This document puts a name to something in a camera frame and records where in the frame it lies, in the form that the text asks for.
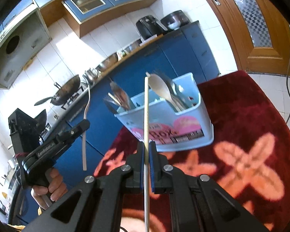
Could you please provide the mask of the person's left hand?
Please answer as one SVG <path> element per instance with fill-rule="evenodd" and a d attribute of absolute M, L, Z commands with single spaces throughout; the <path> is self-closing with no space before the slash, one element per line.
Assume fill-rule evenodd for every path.
<path fill-rule="evenodd" d="M 65 193 L 68 192 L 67 186 L 63 182 L 63 177 L 56 168 L 51 169 L 49 176 L 51 178 L 51 182 L 47 188 L 44 186 L 34 185 L 31 189 L 31 196 L 34 198 L 40 208 L 44 210 L 49 206 L 43 200 L 42 196 L 51 193 L 50 200 L 56 202 Z"/>

